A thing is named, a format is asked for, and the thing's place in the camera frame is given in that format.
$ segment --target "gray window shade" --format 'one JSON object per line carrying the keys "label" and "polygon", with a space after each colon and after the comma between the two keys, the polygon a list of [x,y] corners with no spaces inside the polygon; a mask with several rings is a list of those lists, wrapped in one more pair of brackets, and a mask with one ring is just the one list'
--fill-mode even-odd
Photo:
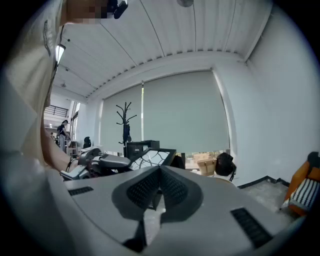
{"label": "gray window shade", "polygon": [[123,145],[119,142],[123,142],[123,125],[120,116],[117,111],[122,115],[122,110],[116,105],[125,108],[125,102],[129,104],[130,110],[127,111],[127,119],[137,115],[130,119],[130,136],[132,141],[141,141],[141,92],[142,86],[138,85],[130,89],[119,92],[103,102],[102,116],[101,116],[101,129],[100,138],[101,145],[105,151],[111,152],[123,152]]}
{"label": "gray window shade", "polygon": [[144,139],[177,152],[229,149],[226,111],[211,71],[144,83]]}

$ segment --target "black coat rack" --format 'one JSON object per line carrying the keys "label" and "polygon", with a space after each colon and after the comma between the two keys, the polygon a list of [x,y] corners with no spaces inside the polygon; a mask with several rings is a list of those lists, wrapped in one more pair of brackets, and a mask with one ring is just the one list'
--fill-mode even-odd
{"label": "black coat rack", "polygon": [[122,139],[123,139],[123,142],[119,142],[120,144],[123,144],[123,155],[124,157],[126,158],[127,157],[127,140],[128,140],[128,132],[126,132],[126,129],[129,128],[129,120],[136,117],[137,115],[134,115],[132,117],[130,117],[128,120],[127,120],[127,111],[130,109],[129,106],[131,105],[131,102],[129,103],[129,105],[127,106],[127,102],[124,103],[124,109],[118,105],[116,105],[118,108],[120,108],[123,112],[123,115],[121,115],[118,111],[118,115],[121,117],[122,119],[122,123],[116,123],[117,125],[123,125],[123,135],[122,135]]}

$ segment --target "white ceiling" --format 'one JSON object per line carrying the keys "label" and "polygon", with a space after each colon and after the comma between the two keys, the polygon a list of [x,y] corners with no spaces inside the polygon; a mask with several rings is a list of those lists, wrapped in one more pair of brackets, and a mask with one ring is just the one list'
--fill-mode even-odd
{"label": "white ceiling", "polygon": [[45,127],[50,128],[50,124],[51,124],[53,129],[56,129],[62,123],[62,121],[49,120],[49,119],[44,119],[43,122]]}
{"label": "white ceiling", "polygon": [[66,50],[53,82],[59,92],[89,99],[128,70],[187,52],[227,52],[246,60],[272,6],[266,0],[195,0],[187,8],[176,0],[128,3],[120,19],[64,27]]}

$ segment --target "gray floor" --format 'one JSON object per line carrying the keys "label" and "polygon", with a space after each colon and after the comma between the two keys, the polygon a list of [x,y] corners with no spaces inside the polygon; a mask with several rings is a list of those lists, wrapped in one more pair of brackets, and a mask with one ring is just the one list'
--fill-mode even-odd
{"label": "gray floor", "polygon": [[[284,201],[287,190],[288,188],[281,183],[273,184],[268,181],[262,181],[256,185],[242,189],[242,191],[245,191],[249,196],[253,197],[270,211],[279,215],[283,222],[289,225],[299,216],[290,209],[282,209],[281,211],[279,210]],[[156,211],[152,209],[147,209],[145,211],[144,227],[148,245],[156,237],[160,229],[160,215],[165,211],[165,201],[163,196],[161,196]]]}
{"label": "gray floor", "polygon": [[245,191],[260,204],[264,205],[273,213],[279,215],[279,217],[289,225],[291,222],[296,220],[299,215],[289,208],[279,210],[284,202],[287,190],[288,187],[280,182],[273,184],[267,180],[242,189],[242,191]]}

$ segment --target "striped cushion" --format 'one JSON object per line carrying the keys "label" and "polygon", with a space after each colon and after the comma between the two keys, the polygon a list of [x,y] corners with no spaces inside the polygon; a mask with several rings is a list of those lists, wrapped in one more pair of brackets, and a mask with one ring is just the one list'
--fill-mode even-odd
{"label": "striped cushion", "polygon": [[319,182],[305,178],[298,188],[291,194],[288,202],[289,205],[294,205],[305,211],[309,211],[315,201],[319,188]]}

